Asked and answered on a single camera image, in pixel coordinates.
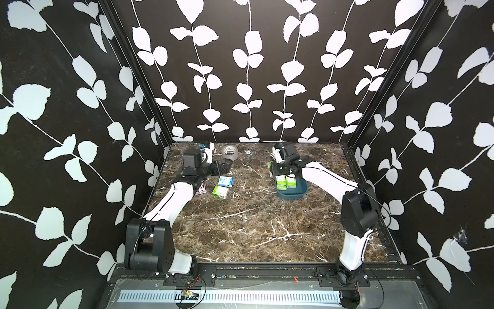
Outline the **blue Cinnamoroll tissue pack back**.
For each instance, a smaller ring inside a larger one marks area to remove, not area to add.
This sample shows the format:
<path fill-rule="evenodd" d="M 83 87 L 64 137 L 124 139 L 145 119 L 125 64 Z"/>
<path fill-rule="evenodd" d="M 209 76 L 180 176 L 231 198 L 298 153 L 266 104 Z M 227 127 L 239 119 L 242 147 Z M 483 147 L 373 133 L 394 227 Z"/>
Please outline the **blue Cinnamoroll tissue pack back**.
<path fill-rule="evenodd" d="M 218 186 L 233 187 L 234 178 L 231 176 L 220 176 Z"/>

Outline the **green tissue pack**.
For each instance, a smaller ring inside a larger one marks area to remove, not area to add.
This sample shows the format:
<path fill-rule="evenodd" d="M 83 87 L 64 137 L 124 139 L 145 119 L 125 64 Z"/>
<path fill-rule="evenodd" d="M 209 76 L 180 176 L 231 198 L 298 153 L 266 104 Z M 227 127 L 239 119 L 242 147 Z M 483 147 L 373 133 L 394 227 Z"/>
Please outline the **green tissue pack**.
<path fill-rule="evenodd" d="M 216 185 L 213 192 L 212 192 L 212 195 L 214 197 L 226 199 L 228 192 L 229 192 L 229 187 L 223 187 L 220 185 Z"/>
<path fill-rule="evenodd" d="M 267 163 L 267 166 L 268 166 L 268 171 L 269 171 L 270 177 L 273 177 L 272 168 L 271 168 L 272 163 L 273 163 L 273 161 L 271 161 L 271 162 L 268 162 L 268 163 Z"/>
<path fill-rule="evenodd" d="M 285 175 L 278 175 L 275 177 L 275 182 L 276 182 L 276 187 L 278 191 L 285 191 L 287 190 L 287 181 L 286 181 L 286 176 Z"/>
<path fill-rule="evenodd" d="M 297 187 L 297 178 L 295 175 L 286 175 L 286 186 L 288 189 Z"/>

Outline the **pink Kuromi tissue pack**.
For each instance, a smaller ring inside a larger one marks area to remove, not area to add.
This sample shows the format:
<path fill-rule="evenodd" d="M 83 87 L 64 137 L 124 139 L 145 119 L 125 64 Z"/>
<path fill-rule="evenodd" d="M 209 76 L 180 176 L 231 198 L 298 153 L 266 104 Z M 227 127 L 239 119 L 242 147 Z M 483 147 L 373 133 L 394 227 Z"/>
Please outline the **pink Kuromi tissue pack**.
<path fill-rule="evenodd" d="M 205 184 L 201 184 L 199 189 L 196 192 L 196 195 L 201 195 L 207 193 L 207 188 Z"/>

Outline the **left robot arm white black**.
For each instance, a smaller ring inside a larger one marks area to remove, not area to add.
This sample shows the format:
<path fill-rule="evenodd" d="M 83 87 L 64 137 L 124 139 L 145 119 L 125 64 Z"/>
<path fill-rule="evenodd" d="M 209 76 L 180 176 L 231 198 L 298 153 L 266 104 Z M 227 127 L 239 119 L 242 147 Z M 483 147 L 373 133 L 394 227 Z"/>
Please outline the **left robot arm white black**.
<path fill-rule="evenodd" d="M 127 224 L 124 266 L 135 272 L 159 272 L 195 276 L 197 261 L 176 250 L 172 226 L 186 204 L 209 176 L 229 173 L 233 160 L 215 161 L 210 148 L 188 149 L 183 168 L 168 193 L 151 211 Z"/>

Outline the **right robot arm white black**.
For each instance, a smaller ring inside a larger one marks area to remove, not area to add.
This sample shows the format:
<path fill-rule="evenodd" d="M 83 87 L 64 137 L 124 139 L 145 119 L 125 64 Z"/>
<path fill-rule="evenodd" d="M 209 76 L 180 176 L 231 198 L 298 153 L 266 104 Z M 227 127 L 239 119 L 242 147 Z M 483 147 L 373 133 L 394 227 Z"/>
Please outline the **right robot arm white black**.
<path fill-rule="evenodd" d="M 370 235 L 378 226 L 381 204 L 369 184 L 357 184 L 323 167 L 311 157 L 300 156 L 292 143 L 272 147 L 274 176 L 296 176 L 318 186 L 341 204 L 340 221 L 345 230 L 343 248 L 335 276 L 343 285 L 352 283 L 361 272 Z"/>

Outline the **teal storage box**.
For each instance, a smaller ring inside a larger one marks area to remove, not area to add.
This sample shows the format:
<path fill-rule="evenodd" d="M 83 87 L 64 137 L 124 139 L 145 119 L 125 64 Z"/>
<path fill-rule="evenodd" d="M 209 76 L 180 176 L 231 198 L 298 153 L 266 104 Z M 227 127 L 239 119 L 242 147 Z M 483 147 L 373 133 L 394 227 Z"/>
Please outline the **teal storage box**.
<path fill-rule="evenodd" d="M 276 187 L 276 192 L 279 198 L 283 200 L 298 200 L 306 195 L 308 191 L 307 181 L 299 177 L 296 178 L 297 178 L 297 187 L 294 189 L 287 188 L 287 190 L 285 191 L 278 191 Z"/>

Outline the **clear tape roll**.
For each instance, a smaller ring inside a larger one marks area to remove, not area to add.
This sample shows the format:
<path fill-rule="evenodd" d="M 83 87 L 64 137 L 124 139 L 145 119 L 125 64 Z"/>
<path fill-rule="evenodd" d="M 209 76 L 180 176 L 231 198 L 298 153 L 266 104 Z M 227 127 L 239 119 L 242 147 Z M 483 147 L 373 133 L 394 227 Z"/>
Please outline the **clear tape roll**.
<path fill-rule="evenodd" d="M 236 145 L 225 145 L 221 150 L 221 156 L 227 160 L 235 161 L 239 157 L 239 151 Z"/>

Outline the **white perforated strip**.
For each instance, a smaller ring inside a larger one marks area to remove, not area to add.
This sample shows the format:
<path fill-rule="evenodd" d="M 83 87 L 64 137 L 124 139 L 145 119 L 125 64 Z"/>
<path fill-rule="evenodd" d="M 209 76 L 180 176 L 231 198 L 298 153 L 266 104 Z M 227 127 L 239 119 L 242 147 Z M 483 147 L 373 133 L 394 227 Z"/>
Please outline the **white perforated strip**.
<path fill-rule="evenodd" d="M 179 290 L 122 290 L 119 303 L 235 303 L 254 305 L 338 305 L 338 291 L 310 290 L 194 290 L 183 296 Z"/>

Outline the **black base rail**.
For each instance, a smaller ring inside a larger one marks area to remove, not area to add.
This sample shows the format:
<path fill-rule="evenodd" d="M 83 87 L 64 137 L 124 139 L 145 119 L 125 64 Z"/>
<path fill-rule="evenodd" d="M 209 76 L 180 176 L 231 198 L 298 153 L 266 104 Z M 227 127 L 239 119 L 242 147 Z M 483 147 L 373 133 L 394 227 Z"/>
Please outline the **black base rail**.
<path fill-rule="evenodd" d="M 166 287 L 197 286 L 218 287 L 221 280 L 230 281 L 287 281 L 298 283 L 313 281 L 318 287 L 355 289 L 370 287 L 372 281 L 420 281 L 418 271 L 408 265 L 396 263 L 366 263 L 351 283 L 345 284 L 337 278 L 334 263 L 199 263 L 192 274 L 143 272 L 126 269 L 118 264 L 109 283 L 114 285 L 121 279 L 157 280 Z"/>

